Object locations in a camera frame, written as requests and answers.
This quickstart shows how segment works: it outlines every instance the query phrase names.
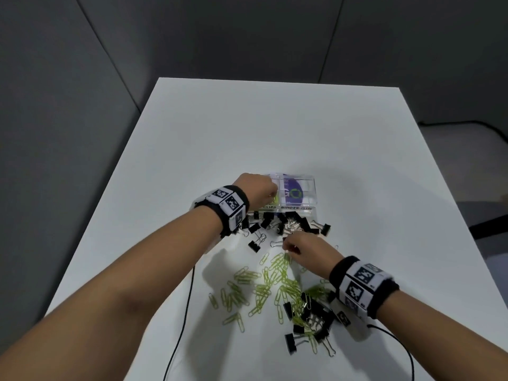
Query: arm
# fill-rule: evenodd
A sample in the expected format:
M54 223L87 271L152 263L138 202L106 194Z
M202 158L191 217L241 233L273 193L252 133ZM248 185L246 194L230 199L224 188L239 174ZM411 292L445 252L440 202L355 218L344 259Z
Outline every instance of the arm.
M344 258L322 238L304 232L287 237L283 248L296 262L326 279ZM508 377L508 353L402 291L384 301L377 317L436 379Z
M277 189L251 174L234 185L252 209ZM150 319L221 231L219 217L201 206L137 243L11 346L0 379L123 379Z

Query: floor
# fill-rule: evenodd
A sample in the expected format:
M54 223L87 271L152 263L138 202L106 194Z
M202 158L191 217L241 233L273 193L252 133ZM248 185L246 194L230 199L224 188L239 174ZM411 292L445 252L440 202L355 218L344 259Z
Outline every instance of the floor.
M477 124L421 128L468 226L508 213L508 144ZM508 233L478 249L508 307Z

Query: pile of clips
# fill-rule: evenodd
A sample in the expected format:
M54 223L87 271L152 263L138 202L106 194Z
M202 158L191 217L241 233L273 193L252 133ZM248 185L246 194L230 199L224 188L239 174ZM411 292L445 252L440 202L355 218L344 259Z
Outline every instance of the pile of clips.
M310 342L314 354L317 354L318 345L322 343L328 355L333 357L336 352L330 345L328 336L336 316L332 310L321 305L310 294L319 299L326 297L327 301L335 296L332 291L317 285L308 289L306 293L301 293L298 302L284 303L284 310L289 320L293 321L293 333L284 336L289 354L295 353L297 346L303 342Z
M285 213L265 212L263 213L262 222L256 221L260 220L259 212L254 211L252 215L252 220L254 220L254 222L251 223L250 215L245 217L242 224L240 225L240 229L242 230L242 232L244 232L244 235L246 230L249 230L251 234L257 237L256 240L253 240L249 243L249 247L252 250L254 250L254 252L258 252L261 248L260 244L266 240L266 234L260 231L261 228L265 230L276 230L276 233L278 235L282 235L283 240L288 235L298 230L302 230L305 231L306 233L313 234L321 233L324 236L327 236L328 232L330 231L329 224L319 224L315 220L311 220L309 223L307 218L301 217L296 211L290 211ZM271 247L282 246L282 242L271 242L270 246Z

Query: table surface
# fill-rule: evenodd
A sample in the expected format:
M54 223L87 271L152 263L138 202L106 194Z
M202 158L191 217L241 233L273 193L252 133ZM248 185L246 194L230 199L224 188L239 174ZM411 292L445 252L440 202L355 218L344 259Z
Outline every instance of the table surface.
M314 175L332 245L508 350L508 311L397 88L159 79L49 311L194 198L246 171ZM227 238L196 265L168 379L409 379L406 352L382 333L355 342L334 325L329 358L308 344L289 356L283 335L292 327L278 323L275 306L253 318L242 309L243 334L222 326L228 313L213 310L208 294L278 252L265 242L256 255L250 240ZM150 322L126 379L162 380L189 281ZM416 379L430 379L418 364Z

